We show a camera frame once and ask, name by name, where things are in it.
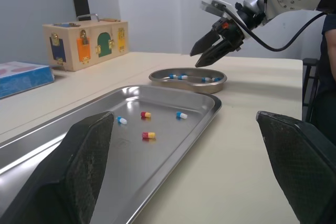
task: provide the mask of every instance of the metal tray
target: metal tray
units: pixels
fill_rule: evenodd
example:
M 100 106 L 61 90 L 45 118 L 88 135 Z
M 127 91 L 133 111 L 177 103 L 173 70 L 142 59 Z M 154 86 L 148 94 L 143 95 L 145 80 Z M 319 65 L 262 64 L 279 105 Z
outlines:
M 103 111 L 128 120 L 115 122 L 106 172 L 91 224 L 131 223 L 221 108 L 220 99 L 153 86 L 117 89 L 0 145 L 0 216 L 38 163 L 70 127 Z M 141 111 L 152 113 L 142 120 Z M 176 112 L 188 115 L 176 118 Z M 142 139 L 143 131 L 156 141 Z
M 175 74 L 180 76 L 186 74 L 188 79 L 177 80 L 170 79 L 169 75 Z M 220 78 L 220 81 L 202 82 L 202 77 Z M 225 74 L 219 71 L 204 68 L 169 68 L 153 72 L 149 75 L 149 79 L 156 86 L 167 88 L 184 89 L 194 92 L 213 94 L 220 92 L 227 80 Z

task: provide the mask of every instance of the green door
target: green door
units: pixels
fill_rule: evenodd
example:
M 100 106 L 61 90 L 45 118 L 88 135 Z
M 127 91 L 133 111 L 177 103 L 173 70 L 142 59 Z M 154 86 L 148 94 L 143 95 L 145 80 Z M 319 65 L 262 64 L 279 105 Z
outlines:
M 98 46 L 100 46 L 99 57 L 110 55 L 112 53 L 112 49 L 110 49 L 110 46 L 109 46 L 110 39 L 111 39 L 111 36 L 108 33 L 101 33 L 98 36 L 97 43 L 98 43 Z

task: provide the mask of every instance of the black gripper pad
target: black gripper pad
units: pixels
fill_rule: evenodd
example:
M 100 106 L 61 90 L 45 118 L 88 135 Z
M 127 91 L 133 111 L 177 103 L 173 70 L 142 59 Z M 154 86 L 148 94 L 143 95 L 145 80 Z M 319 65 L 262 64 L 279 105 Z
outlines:
M 257 122 L 300 223 L 336 223 L 336 147 L 313 125 L 288 116 L 259 111 Z
M 110 147 L 113 114 L 74 124 L 39 163 L 0 219 L 1 224 L 89 224 Z

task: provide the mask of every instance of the wooden lock box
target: wooden lock box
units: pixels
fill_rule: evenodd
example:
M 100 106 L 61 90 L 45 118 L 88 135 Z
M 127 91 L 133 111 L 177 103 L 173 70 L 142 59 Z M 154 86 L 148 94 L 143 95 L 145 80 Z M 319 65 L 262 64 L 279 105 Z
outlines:
M 129 52 L 128 23 L 115 19 L 43 25 L 51 65 L 77 71 Z

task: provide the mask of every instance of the table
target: table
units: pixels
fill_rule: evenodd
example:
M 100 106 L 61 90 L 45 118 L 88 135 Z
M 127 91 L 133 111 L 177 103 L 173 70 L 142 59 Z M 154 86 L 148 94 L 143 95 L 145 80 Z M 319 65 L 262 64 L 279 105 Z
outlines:
M 0 143 L 109 91 L 196 58 L 132 52 L 0 100 Z M 301 118 L 302 61 L 224 57 L 223 107 L 134 223 L 298 223 L 279 187 L 255 120 L 259 110 Z

